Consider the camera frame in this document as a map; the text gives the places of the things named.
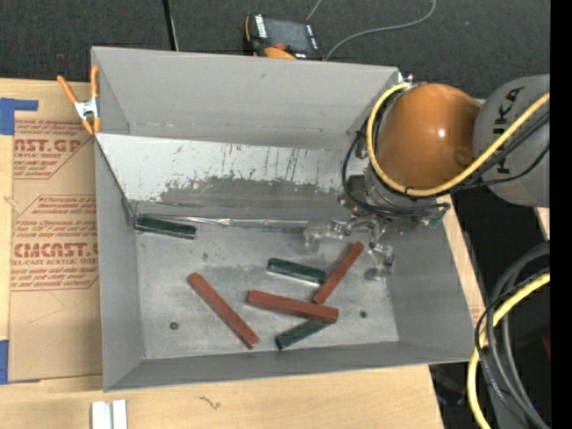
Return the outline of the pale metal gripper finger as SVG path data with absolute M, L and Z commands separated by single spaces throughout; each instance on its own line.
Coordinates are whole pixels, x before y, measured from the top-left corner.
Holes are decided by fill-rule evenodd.
M 305 246 L 318 249 L 324 240 L 343 240 L 352 234 L 352 227 L 346 221 L 310 223 L 305 229 Z
M 371 266 L 365 272 L 365 279 L 380 281 L 394 272 L 395 249 L 391 243 L 382 238 L 370 239 L 367 255 Z

